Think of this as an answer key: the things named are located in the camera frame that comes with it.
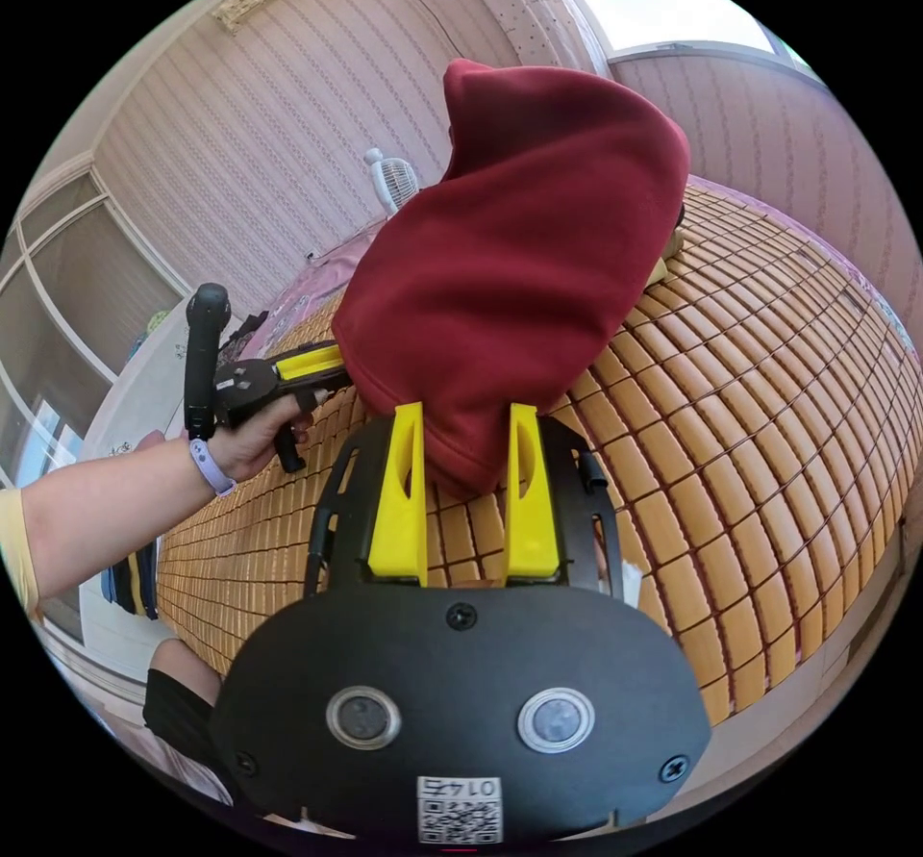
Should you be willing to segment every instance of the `knee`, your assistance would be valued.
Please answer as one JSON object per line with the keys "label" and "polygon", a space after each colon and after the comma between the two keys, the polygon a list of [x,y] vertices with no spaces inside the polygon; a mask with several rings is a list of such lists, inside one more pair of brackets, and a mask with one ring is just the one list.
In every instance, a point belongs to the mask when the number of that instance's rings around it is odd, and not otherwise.
{"label": "knee", "polygon": [[191,654],[193,654],[192,649],[182,640],[164,639],[154,649],[154,655],[151,657],[151,668],[163,671],[165,674],[173,674],[177,669],[177,665],[179,664],[182,667],[182,662]]}

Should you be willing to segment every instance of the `pink bedsheet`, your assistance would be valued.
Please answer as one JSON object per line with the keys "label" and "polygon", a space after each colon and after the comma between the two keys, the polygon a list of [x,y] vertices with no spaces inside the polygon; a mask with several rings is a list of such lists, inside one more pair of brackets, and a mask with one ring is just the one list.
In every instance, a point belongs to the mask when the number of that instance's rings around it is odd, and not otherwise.
{"label": "pink bedsheet", "polygon": [[268,307],[266,321],[240,352],[241,359],[262,357],[292,328],[310,318],[352,279],[362,255],[385,224],[382,220],[359,232],[329,254],[311,261],[291,286]]}

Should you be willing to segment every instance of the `white fan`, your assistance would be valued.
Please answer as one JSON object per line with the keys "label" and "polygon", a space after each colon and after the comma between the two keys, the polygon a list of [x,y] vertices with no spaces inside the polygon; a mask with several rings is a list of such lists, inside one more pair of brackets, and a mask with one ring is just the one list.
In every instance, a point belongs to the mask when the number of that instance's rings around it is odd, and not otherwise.
{"label": "white fan", "polygon": [[413,168],[403,159],[386,158],[381,149],[371,148],[365,153],[365,163],[372,172],[375,193],[389,216],[419,192]]}

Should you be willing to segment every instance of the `hand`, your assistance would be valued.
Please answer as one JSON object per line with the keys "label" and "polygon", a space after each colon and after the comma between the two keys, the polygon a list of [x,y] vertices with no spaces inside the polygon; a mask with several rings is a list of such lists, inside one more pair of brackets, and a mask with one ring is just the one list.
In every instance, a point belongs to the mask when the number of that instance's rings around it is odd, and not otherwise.
{"label": "hand", "polygon": [[275,456],[273,440],[284,424],[292,426],[295,442],[308,439],[312,417],[301,411],[294,395],[270,402],[234,431],[219,427],[209,441],[209,452],[225,475],[235,482],[246,482],[262,472]]}

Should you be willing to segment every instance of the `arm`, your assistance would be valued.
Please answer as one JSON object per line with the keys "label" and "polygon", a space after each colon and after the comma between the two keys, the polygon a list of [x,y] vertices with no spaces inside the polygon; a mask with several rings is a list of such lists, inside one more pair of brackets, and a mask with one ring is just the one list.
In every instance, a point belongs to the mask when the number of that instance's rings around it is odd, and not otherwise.
{"label": "arm", "polygon": [[[219,428],[209,441],[212,457],[226,475],[246,481],[272,459],[282,424],[299,415],[293,396],[279,399],[236,431]],[[307,423],[295,428],[302,440]],[[50,472],[22,491],[38,599],[115,565],[213,499],[185,439]]]}

